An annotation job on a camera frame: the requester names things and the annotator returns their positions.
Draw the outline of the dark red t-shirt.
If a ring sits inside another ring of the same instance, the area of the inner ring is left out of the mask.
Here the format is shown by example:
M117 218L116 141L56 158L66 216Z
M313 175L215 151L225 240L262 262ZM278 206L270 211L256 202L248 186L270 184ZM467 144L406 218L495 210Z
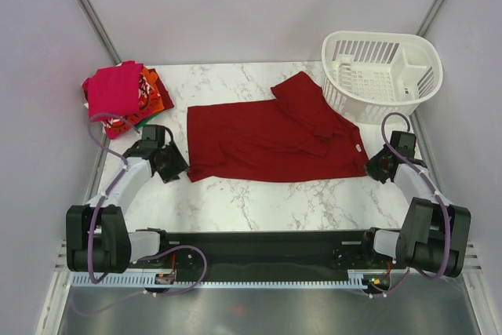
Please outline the dark red t-shirt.
M327 104L306 72L271 93L271 100L188 108L191 181L296 183L366 175L359 128Z

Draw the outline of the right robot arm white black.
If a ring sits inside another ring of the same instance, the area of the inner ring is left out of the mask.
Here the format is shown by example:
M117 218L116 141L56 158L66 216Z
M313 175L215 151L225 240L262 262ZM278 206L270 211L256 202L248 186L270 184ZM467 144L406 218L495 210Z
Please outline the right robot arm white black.
M398 231L370 228L359 247L371 268L387 257L433 279L456 278L463 269L471 225L468 209L454 205L432 182L426 164L415 158L416 136L394 131L388 144L365 165L367 174L395 184L409 208Z

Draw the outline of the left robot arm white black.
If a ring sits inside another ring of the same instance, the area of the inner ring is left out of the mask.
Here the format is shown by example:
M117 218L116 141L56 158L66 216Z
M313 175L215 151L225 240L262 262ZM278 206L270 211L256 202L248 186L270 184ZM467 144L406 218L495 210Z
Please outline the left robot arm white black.
M87 272L92 279L96 273L123 273L132 262L143 258L155 267L171 261L172 248L162 241L162 232L131 232L125 214L154 175L167 184L188 171L172 131L161 125L144 126L141 138L123 154L109 153L120 158L120 168L102 191L66 213L67 267Z

